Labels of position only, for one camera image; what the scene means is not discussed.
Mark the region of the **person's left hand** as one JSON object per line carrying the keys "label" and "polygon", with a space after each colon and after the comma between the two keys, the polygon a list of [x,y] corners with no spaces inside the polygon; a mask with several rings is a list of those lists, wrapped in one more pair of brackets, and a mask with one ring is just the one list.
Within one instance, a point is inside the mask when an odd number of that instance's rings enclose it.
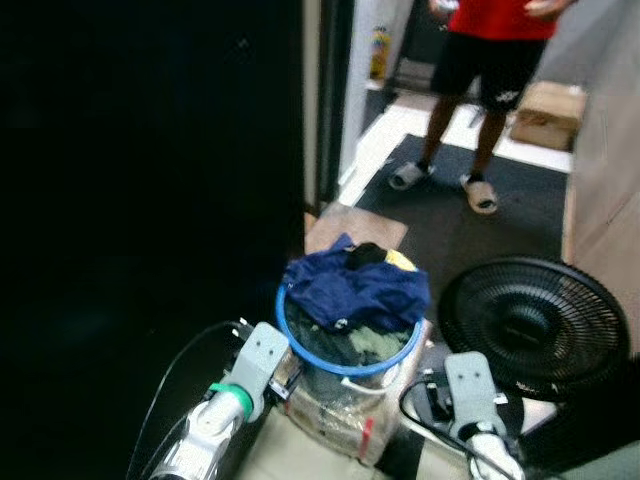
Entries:
{"label": "person's left hand", "polygon": [[556,20],[566,12],[576,0],[531,0],[524,5],[525,13],[539,20]]}

